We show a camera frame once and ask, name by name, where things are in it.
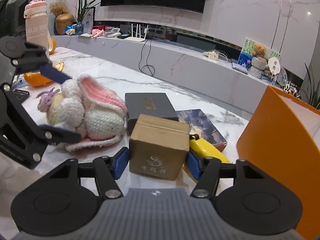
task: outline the dark gray gift box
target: dark gray gift box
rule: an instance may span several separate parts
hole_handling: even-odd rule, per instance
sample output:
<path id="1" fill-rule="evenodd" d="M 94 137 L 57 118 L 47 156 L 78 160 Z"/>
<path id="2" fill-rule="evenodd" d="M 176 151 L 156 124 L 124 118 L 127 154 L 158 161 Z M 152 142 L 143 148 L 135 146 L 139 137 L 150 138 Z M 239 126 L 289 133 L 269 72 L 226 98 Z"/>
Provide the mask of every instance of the dark gray gift box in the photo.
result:
<path id="1" fill-rule="evenodd" d="M 127 131 L 132 133 L 140 114 L 179 121 L 166 93 L 126 93 L 125 104 L 128 108 Z"/>

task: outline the white marble tabletop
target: white marble tabletop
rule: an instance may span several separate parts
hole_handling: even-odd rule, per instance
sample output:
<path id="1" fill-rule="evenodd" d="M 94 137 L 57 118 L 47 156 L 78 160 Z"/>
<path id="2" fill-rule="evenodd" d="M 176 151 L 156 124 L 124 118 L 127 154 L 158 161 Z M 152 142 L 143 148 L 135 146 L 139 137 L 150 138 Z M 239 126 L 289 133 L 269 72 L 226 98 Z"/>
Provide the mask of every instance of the white marble tabletop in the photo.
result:
<path id="1" fill-rule="evenodd" d="M 236 143 L 248 123 L 243 118 L 174 85 L 103 59 L 66 48 L 57 48 L 50 58 L 53 61 L 63 61 L 65 63 L 64 72 L 74 78 L 83 73 L 98 78 L 99 82 L 114 90 L 122 99 L 127 92 L 164 92 L 175 110 L 200 108 L 227 140 L 228 145 L 223 154 L 231 162 L 235 162 L 238 158 Z M 132 62 L 132 64 L 136 64 L 138 69 L 138 62 Z M 36 96 L 41 91 L 50 90 L 52 87 L 57 89 L 60 85 L 51 83 L 45 88 L 23 88 L 30 92 L 30 97 L 23 103 L 23 106 L 37 124 L 46 123 L 46 117 L 44 113 L 37 110 L 39 100 Z M 18 233 L 10 215 L 10 205 L 20 191 L 68 158 L 76 157 L 80 163 L 83 163 L 91 162 L 101 155 L 113 156 L 121 147 L 128 146 L 128 139 L 125 136 L 119 143 L 111 147 L 89 148 L 74 153 L 66 152 L 62 145 L 49 146 L 41 163 L 32 171 L 18 165 L 6 156 L 0 155 L 0 233 L 6 239 L 10 239 Z M 189 194 L 195 186 L 194 181 L 184 171 L 180 172 L 175 181 L 167 181 L 130 173 L 128 166 L 122 177 L 116 182 L 124 195 L 131 187 L 183 187 Z M 81 184 L 96 195 L 98 194 L 94 179 L 81 179 Z M 231 185 L 231 179 L 222 179 L 218 191 Z"/>

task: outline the golden pot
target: golden pot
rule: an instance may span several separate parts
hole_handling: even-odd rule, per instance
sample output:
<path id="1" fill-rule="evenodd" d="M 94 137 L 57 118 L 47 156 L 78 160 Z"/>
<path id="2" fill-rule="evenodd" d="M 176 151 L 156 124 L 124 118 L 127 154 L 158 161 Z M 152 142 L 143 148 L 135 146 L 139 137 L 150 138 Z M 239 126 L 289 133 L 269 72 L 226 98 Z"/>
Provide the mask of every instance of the golden pot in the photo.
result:
<path id="1" fill-rule="evenodd" d="M 75 18 L 73 17 L 72 14 L 70 14 L 70 13 L 60 14 L 56 18 L 56 29 L 57 29 L 57 32 L 60 35 L 66 34 L 66 32 L 64 31 L 64 28 L 67 27 L 67 26 L 72 25 L 74 21 L 75 21 Z"/>

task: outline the crocheted bunny toy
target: crocheted bunny toy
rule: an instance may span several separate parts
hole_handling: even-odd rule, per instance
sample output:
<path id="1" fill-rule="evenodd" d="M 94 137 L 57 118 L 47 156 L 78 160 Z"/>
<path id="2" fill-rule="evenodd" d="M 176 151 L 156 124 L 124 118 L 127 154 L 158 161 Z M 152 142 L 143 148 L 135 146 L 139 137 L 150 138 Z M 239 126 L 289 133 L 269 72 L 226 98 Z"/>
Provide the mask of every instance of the crocheted bunny toy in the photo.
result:
<path id="1" fill-rule="evenodd" d="M 62 95 L 53 90 L 39 94 L 38 110 L 46 112 L 48 122 L 54 126 L 81 134 L 82 140 L 67 144 L 66 150 L 108 146 L 121 139 L 127 107 L 114 91 L 89 75 L 81 75 L 77 80 L 65 81 L 61 92 Z"/>

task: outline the pink water bottle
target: pink water bottle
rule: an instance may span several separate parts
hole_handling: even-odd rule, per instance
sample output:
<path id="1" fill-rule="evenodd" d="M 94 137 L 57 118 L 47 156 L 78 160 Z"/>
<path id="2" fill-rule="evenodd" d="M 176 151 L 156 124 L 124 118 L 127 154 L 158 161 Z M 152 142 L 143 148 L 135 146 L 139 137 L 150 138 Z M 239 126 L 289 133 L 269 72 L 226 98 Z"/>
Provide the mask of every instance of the pink water bottle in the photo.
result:
<path id="1" fill-rule="evenodd" d="M 46 47 L 47 56 L 53 49 L 51 36 L 48 31 L 48 16 L 44 0 L 33 0 L 26 5 L 24 18 L 26 19 L 27 41 Z"/>

